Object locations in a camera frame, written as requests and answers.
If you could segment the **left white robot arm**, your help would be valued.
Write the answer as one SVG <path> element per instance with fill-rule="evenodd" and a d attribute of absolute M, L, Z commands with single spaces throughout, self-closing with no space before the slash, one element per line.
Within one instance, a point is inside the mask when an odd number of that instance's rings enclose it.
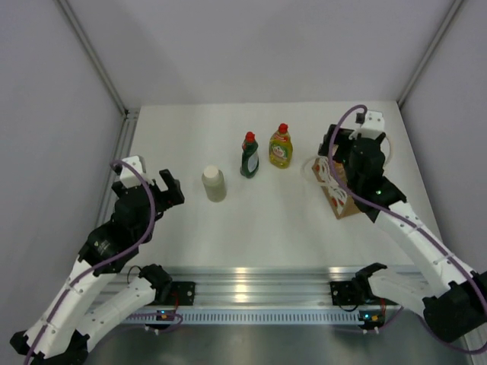
<path fill-rule="evenodd" d="M 46 312 L 29 329 L 12 335 L 10 344 L 26 364 L 82 364 L 97 343 L 136 310 L 167 302 L 171 276 L 157 264 L 142 267 L 118 294 L 91 309 L 99 293 L 148 243 L 166 210 L 184 203 L 180 182 L 169 170 L 159 175 L 160 190 L 134 167 L 116 167 L 117 196 L 110 219 L 91 231 L 71 273 Z"/>

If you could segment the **green white-capped bottle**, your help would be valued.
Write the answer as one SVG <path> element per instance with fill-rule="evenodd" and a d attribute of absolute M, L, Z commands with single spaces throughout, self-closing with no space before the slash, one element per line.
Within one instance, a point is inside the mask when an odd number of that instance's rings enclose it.
<path fill-rule="evenodd" d="M 211 202 L 222 202 L 227 189 L 224 181 L 224 174 L 215 165 L 208 165 L 202 172 L 202 184 L 205 193 Z"/>

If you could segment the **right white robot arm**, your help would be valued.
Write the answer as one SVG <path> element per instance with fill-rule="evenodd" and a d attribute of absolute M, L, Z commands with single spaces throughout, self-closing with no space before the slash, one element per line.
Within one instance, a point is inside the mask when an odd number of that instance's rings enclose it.
<path fill-rule="evenodd" d="M 359 211 L 387 233 L 422 273 L 417 282 L 378 262 L 351 280 L 355 302 L 384 298 L 413 311 L 439 340 L 451 343 L 486 323 L 486 274 L 459 260 L 422 223 L 406 196 L 384 175 L 380 145 L 385 132 L 369 138 L 332 124 L 319 154 L 343 165 L 337 183 Z"/>

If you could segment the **green dish soap bottle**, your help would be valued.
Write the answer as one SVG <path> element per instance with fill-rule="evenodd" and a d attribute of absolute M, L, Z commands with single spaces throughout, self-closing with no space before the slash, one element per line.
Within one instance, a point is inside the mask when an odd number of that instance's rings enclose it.
<path fill-rule="evenodd" d="M 240 174 L 248 179 L 254 177 L 259 169 L 258 147 L 255 134 L 246 133 L 242 144 Z"/>

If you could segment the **clear red-capped bottle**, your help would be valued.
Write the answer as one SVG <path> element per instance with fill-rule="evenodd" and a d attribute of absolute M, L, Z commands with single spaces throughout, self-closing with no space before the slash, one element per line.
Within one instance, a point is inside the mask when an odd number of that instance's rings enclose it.
<path fill-rule="evenodd" d="M 281 123 L 269 139 L 269 161 L 272 165 L 285 169 L 292 159 L 293 145 L 288 125 Z"/>

